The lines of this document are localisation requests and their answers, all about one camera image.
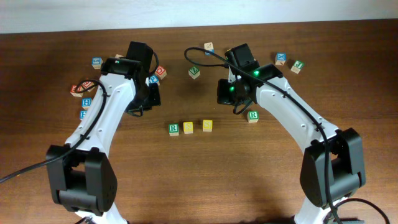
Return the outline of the blue 5 block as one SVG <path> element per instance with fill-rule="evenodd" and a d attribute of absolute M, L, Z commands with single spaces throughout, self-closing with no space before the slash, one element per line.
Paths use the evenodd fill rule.
<path fill-rule="evenodd" d="M 91 65 L 96 70 L 99 70 L 102 64 L 103 64 L 103 59 L 101 57 L 93 57 L 91 59 Z"/>

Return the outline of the blue h block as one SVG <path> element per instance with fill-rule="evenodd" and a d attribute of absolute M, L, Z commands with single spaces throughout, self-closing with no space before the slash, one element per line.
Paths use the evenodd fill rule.
<path fill-rule="evenodd" d="M 91 106 L 91 102 L 92 102 L 91 98 L 83 98 L 81 101 L 81 107 L 84 110 L 88 110 L 88 108 Z"/>
<path fill-rule="evenodd" d="M 81 111 L 80 111 L 80 120 L 83 120 L 83 119 L 84 119 L 86 113 L 87 113 L 86 110 L 81 110 Z"/>

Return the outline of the red 6 block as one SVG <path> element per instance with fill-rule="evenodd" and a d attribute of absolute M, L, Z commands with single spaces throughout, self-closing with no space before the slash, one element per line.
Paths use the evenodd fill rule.
<path fill-rule="evenodd" d="M 81 90 L 82 90 L 83 92 L 86 92 L 86 91 L 91 92 L 91 91 L 95 88 L 95 86 L 96 86 L 96 85 L 95 85 L 93 82 L 85 80 L 85 81 L 81 84 Z"/>

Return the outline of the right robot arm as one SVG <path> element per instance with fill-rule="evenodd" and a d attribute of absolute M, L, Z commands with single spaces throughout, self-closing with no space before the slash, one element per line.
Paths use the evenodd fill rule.
<path fill-rule="evenodd" d="M 335 223 L 337 206 L 366 183 L 363 144 L 353 129 L 327 121 L 294 92 L 273 64 L 261 66 L 248 44 L 225 52 L 229 77 L 218 82 L 217 102 L 245 112 L 255 103 L 270 112 L 303 152 L 300 185 L 305 200 L 294 223 Z"/>

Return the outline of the blue P block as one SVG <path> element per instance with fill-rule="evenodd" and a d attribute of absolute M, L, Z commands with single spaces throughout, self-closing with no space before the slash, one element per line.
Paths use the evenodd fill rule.
<path fill-rule="evenodd" d="M 156 85 L 160 85 L 160 80 L 156 75 L 152 75 L 149 77 L 149 83 L 150 84 L 156 84 Z"/>

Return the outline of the wood block blue side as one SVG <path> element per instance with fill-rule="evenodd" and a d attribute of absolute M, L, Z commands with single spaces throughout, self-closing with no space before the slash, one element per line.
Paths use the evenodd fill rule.
<path fill-rule="evenodd" d="M 212 42 L 204 43 L 205 54 L 210 55 L 210 52 L 214 52 L 214 46 Z"/>

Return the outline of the green Z block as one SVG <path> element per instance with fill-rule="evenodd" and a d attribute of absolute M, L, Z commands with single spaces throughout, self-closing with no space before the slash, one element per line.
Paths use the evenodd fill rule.
<path fill-rule="evenodd" d="M 196 79 L 200 76 L 200 70 L 196 66 L 193 66 L 188 70 L 188 75 L 191 78 Z"/>

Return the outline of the green r block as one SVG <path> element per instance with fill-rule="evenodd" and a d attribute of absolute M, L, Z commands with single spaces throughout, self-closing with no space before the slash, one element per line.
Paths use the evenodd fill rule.
<path fill-rule="evenodd" d="M 256 123 L 259 121 L 259 113 L 258 111 L 249 111 L 247 113 L 247 119 L 249 123 Z"/>
<path fill-rule="evenodd" d="M 177 123 L 169 124 L 169 135 L 170 136 L 179 135 L 179 125 Z"/>

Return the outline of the blue X block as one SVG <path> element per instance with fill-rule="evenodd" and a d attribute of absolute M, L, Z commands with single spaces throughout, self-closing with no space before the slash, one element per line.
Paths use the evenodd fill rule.
<path fill-rule="evenodd" d="M 276 53 L 275 55 L 275 64 L 276 65 L 284 65 L 284 63 L 287 61 L 287 55 L 286 53 Z"/>

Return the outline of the yellow S block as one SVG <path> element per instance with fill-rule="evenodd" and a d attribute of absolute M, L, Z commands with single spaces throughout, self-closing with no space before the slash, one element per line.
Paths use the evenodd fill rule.
<path fill-rule="evenodd" d="M 183 131 L 185 134 L 193 134 L 193 122 L 192 121 L 184 122 Z"/>
<path fill-rule="evenodd" d="M 204 119 L 202 129 L 203 129 L 203 132 L 212 132 L 213 121 L 209 120 L 209 119 Z"/>

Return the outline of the red M block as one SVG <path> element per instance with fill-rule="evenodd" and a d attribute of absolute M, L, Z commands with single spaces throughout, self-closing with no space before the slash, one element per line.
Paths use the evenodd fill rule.
<path fill-rule="evenodd" d="M 75 97 L 81 98 L 83 96 L 83 93 L 81 92 L 82 90 L 82 86 L 72 85 L 70 93 Z"/>

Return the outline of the green J block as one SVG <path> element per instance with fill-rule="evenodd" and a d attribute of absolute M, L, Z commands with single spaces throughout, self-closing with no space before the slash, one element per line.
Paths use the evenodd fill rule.
<path fill-rule="evenodd" d="M 300 71 L 301 71 L 301 69 L 303 69 L 303 67 L 304 67 L 304 63 L 303 62 L 301 62 L 301 61 L 299 61 L 299 60 L 296 60 L 294 63 L 293 63 L 293 65 L 292 65 L 292 67 L 291 67 L 291 71 L 292 72 L 294 72 L 294 73 L 296 73 L 296 74 L 299 74 L 300 73 Z"/>

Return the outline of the blue H block upper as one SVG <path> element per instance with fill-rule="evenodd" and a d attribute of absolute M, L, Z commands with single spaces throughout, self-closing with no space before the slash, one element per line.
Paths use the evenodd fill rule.
<path fill-rule="evenodd" d="M 92 102 L 91 98 L 83 98 L 81 101 L 81 107 L 84 110 L 88 110 L 88 108 L 91 106 L 91 102 Z"/>

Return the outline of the blue H block lower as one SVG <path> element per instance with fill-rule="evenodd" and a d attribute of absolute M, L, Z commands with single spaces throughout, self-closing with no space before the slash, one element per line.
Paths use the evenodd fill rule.
<path fill-rule="evenodd" d="M 86 113 L 87 113 L 86 110 L 81 110 L 81 111 L 80 111 L 80 120 L 83 120 L 83 119 L 84 119 Z"/>

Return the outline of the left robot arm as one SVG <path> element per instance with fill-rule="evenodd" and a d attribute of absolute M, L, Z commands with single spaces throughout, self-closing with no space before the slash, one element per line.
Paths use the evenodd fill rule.
<path fill-rule="evenodd" d="M 91 106 L 62 146 L 50 146 L 46 159 L 52 200 L 88 223 L 126 223 L 115 198 L 116 175 L 109 150 L 124 113 L 141 117 L 159 106 L 159 87 L 150 83 L 157 56 L 145 43 L 130 42 L 125 57 L 101 66 Z"/>

